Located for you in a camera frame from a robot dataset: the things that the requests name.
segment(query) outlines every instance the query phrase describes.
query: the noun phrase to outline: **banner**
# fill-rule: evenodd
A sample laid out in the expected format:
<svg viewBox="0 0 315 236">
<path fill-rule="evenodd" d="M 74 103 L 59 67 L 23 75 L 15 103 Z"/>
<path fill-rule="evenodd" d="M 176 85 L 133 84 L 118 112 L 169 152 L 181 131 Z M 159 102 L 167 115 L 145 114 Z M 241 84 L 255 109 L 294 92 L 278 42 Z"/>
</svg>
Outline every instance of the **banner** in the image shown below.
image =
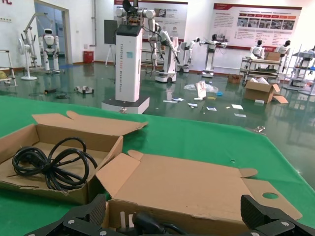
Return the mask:
<svg viewBox="0 0 315 236">
<path fill-rule="evenodd" d="M 167 31 L 170 36 L 178 37 L 179 41 L 184 40 L 188 2 L 143 0 L 139 1 L 138 4 L 139 8 L 154 10 L 156 12 L 156 23 L 158 23 L 164 31 Z M 122 7 L 122 0 L 114 1 L 114 11 L 117 7 Z M 144 27 L 143 38 L 144 41 L 146 41 L 149 35 L 147 19 L 144 20 Z"/>
<path fill-rule="evenodd" d="M 249 50 L 262 40 L 266 52 L 290 40 L 301 7 L 215 3 L 210 33 L 227 42 L 227 48 Z"/>
</svg>

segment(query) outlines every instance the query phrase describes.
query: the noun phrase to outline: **cable on floor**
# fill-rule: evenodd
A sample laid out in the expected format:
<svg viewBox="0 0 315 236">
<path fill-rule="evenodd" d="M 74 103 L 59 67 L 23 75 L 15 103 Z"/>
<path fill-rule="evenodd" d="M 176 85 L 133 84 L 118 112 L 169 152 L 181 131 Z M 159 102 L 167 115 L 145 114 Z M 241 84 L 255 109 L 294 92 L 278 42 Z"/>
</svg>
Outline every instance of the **cable on floor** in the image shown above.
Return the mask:
<svg viewBox="0 0 315 236">
<path fill-rule="evenodd" d="M 77 140 L 79 143 L 81 143 L 83 151 L 76 148 L 68 148 L 60 152 L 55 159 L 52 159 L 55 150 L 62 143 L 68 140 Z M 30 177 L 37 174 L 45 175 L 46 184 L 50 189 L 59 191 L 78 189 L 81 188 L 88 179 L 90 171 L 88 159 L 92 162 L 94 168 L 97 167 L 97 163 L 89 154 L 86 153 L 86 150 L 87 147 L 80 138 L 69 137 L 58 142 L 50 151 L 48 157 L 39 148 L 22 147 L 12 158 L 12 165 L 15 173 L 23 177 Z M 61 162 L 64 158 L 71 154 L 77 154 L 78 157 L 72 160 Z M 82 160 L 84 165 L 85 171 L 83 177 L 60 168 L 61 166 L 76 162 L 78 160 Z M 33 168 L 28 166 L 26 167 L 25 164 L 30 164 L 33 166 Z"/>
</svg>

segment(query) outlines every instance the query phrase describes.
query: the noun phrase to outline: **wall poster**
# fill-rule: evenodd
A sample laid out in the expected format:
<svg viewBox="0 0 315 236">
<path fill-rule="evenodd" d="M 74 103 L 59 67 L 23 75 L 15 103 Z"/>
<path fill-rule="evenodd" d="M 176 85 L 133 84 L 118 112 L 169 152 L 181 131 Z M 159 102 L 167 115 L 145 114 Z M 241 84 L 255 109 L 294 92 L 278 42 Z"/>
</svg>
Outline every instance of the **wall poster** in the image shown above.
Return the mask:
<svg viewBox="0 0 315 236">
<path fill-rule="evenodd" d="M 266 52 L 292 39 L 301 7 L 215 3 L 210 34 L 227 48 L 248 50 L 258 40 Z"/>
</svg>

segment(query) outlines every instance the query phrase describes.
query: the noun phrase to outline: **green table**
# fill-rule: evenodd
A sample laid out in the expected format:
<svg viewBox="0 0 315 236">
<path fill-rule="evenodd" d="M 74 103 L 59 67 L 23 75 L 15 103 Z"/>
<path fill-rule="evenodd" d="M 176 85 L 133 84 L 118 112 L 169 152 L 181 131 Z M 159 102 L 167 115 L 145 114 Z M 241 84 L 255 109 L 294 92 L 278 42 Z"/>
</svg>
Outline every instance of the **green table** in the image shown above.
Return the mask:
<svg viewBox="0 0 315 236">
<path fill-rule="evenodd" d="M 90 116 L 148 121 L 149 125 L 142 130 L 125 136 L 124 152 L 134 149 L 237 168 L 256 168 L 256 178 L 271 182 L 303 214 L 300 222 L 315 228 L 313 189 L 265 136 L 241 127 L 148 115 L 125 115 L 78 105 L 0 96 L 0 136 L 34 123 L 32 114 L 65 115 L 69 110 Z M 0 235 L 24 235 L 60 219 L 71 207 L 33 195 L 0 190 Z"/>
</svg>

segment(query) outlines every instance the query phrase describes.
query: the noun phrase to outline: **open cardboard box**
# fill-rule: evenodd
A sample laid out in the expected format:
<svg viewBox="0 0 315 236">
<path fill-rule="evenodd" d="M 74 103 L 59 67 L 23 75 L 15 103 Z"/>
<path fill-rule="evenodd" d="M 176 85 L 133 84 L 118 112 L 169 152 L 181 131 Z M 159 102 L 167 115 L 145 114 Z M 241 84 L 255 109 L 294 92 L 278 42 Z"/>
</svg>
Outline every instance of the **open cardboard box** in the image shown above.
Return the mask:
<svg viewBox="0 0 315 236">
<path fill-rule="evenodd" d="M 0 188 L 86 204 L 103 190 L 95 178 L 95 174 L 102 166 L 122 152 L 122 135 L 147 124 L 146 122 L 82 116 L 74 112 L 67 112 L 67 116 L 61 114 L 33 115 L 37 125 L 28 125 L 0 139 Z M 48 189 L 42 174 L 28 178 L 16 175 L 12 166 L 12 156 L 18 149 L 33 146 L 41 149 L 48 156 L 53 146 L 67 137 L 81 138 L 87 146 L 87 153 L 98 164 L 95 170 L 92 163 L 89 163 L 88 182 L 82 188 L 68 192 L 55 191 Z M 82 146 L 78 141 L 67 141 L 54 152 L 53 158 L 70 147 L 81 149 Z M 75 157 L 77 155 L 72 154 L 63 161 Z M 63 168 L 80 176 L 84 174 L 84 165 L 80 161 L 67 164 Z"/>
<path fill-rule="evenodd" d="M 235 236 L 247 231 L 240 214 L 243 194 L 260 204 L 302 217 L 269 182 L 248 179 L 255 169 L 237 169 L 178 158 L 121 153 L 96 176 L 112 196 L 105 227 L 121 226 L 120 212 L 146 212 L 160 223 L 178 225 L 191 234 Z M 274 193 L 277 199 L 267 199 Z"/>
<path fill-rule="evenodd" d="M 247 81 L 245 85 L 246 91 L 244 98 L 249 100 L 262 100 L 265 103 L 271 102 L 274 98 L 281 104 L 288 103 L 285 97 L 275 95 L 276 92 L 280 92 L 280 88 L 277 84 L 266 85 L 262 83 L 255 83 Z"/>
</svg>

